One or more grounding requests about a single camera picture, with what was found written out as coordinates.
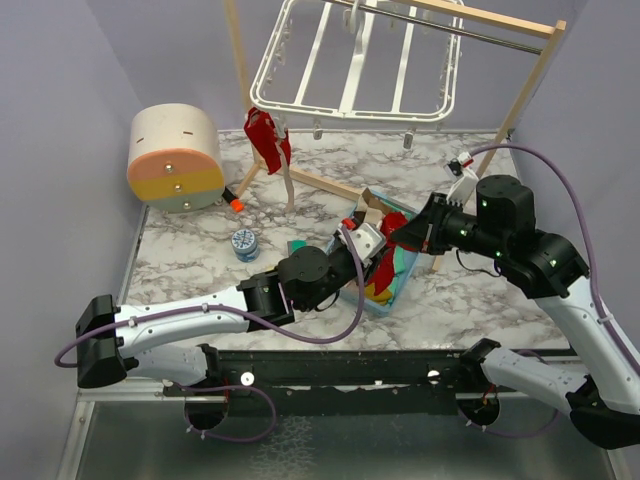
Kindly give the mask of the red santa sock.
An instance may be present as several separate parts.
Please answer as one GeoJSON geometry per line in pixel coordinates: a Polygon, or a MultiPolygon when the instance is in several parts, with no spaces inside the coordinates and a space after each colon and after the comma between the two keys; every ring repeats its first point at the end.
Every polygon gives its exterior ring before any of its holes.
{"type": "Polygon", "coordinates": [[[285,133],[284,138],[278,136],[269,113],[252,107],[247,112],[243,129],[252,146],[264,159],[269,175],[281,170],[281,153],[284,154],[287,164],[291,163],[289,134],[285,133]]]}

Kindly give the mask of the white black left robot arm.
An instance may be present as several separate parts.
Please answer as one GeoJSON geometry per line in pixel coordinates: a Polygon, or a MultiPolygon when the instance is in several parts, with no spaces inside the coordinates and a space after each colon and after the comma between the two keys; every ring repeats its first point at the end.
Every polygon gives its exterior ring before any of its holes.
{"type": "Polygon", "coordinates": [[[363,285],[368,267],[384,242],[367,240],[332,250],[305,246],[267,272],[210,296],[152,307],[118,306],[109,294],[94,297],[75,325],[71,368],[82,389],[114,385],[128,376],[163,379],[206,395],[220,385],[221,371],[204,346],[180,348],[178,342],[208,334],[272,330],[299,342],[326,345],[354,330],[313,338],[287,330],[296,312],[318,309],[351,281],[363,285]]]}

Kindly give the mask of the red beige reindeer sock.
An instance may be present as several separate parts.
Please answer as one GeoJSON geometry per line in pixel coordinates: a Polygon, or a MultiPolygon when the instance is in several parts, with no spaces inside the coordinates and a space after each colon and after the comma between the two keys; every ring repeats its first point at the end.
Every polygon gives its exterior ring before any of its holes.
{"type": "Polygon", "coordinates": [[[275,117],[273,119],[274,128],[277,135],[276,140],[276,150],[280,157],[281,164],[281,173],[285,185],[285,190],[287,193],[287,203],[285,207],[286,213],[291,213],[295,207],[295,191],[293,186],[293,181],[289,172],[289,164],[287,162],[287,157],[284,151],[284,141],[286,140],[286,128],[283,120],[279,117],[275,117]]]}

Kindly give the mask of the white plastic clip hanger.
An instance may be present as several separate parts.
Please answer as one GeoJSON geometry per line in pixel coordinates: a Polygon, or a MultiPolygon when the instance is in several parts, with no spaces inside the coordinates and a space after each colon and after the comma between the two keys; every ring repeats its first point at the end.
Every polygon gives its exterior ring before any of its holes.
{"type": "MultiPolygon", "coordinates": [[[[353,1],[356,4],[384,9],[380,1],[353,1]]],[[[405,125],[408,132],[405,135],[404,147],[411,147],[412,139],[418,127],[427,124],[440,125],[453,111],[456,100],[456,87],[458,76],[458,63],[461,56],[461,36],[448,34],[445,48],[443,66],[439,77],[439,104],[432,112],[413,112],[402,107],[402,99],[407,79],[409,60],[411,57],[414,28],[416,25],[392,20],[404,25],[404,38],[398,60],[394,62],[396,67],[395,86],[392,95],[392,104],[389,110],[357,109],[355,107],[358,89],[363,71],[370,52],[369,44],[375,20],[378,16],[357,11],[355,7],[344,7],[343,23],[345,28],[354,36],[354,46],[349,51],[351,58],[346,80],[340,90],[341,97],[337,107],[320,106],[308,103],[305,100],[306,93],[314,73],[320,49],[324,40],[328,37],[328,23],[332,9],[339,5],[332,1],[323,3],[316,33],[313,38],[310,53],[302,72],[295,98],[291,101],[269,100],[266,98],[266,89],[271,84],[277,64],[284,62],[285,44],[288,41],[292,25],[291,13],[296,5],[293,0],[282,3],[279,16],[276,20],[266,50],[262,56],[258,71],[249,90],[252,104],[262,111],[270,113],[274,118],[283,120],[288,115],[308,116],[314,120],[314,137],[322,136],[320,120],[322,118],[344,121],[369,121],[386,122],[405,125]]],[[[413,17],[433,21],[435,13],[433,7],[411,6],[406,14],[413,17]]],[[[463,20],[455,16],[447,24],[463,27],[463,20]]]]}

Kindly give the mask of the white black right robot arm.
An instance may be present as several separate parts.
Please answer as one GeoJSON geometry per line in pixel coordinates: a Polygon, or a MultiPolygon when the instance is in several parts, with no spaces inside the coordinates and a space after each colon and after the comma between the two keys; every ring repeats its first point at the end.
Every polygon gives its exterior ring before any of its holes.
{"type": "Polygon", "coordinates": [[[430,255],[459,249],[493,260],[502,277],[553,320],[587,371],[560,370],[482,339],[461,357],[461,383],[472,391],[494,384],[525,393],[568,416],[598,447],[638,444],[639,374],[631,363],[639,355],[613,316],[598,313],[589,268],[578,250],[566,238],[536,228],[534,194],[512,176],[481,179],[476,206],[469,215],[433,193],[391,239],[430,255]]]}

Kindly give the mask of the red snowflake sock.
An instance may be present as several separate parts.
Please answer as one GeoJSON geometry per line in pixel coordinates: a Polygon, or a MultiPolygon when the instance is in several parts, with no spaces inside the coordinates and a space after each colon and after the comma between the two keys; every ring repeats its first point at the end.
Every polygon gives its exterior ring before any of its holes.
{"type": "Polygon", "coordinates": [[[406,216],[399,211],[387,214],[381,224],[386,244],[381,256],[372,266],[365,286],[366,297],[378,305],[386,306],[396,296],[400,277],[406,272],[406,251],[391,240],[391,234],[408,223],[406,216]]]}

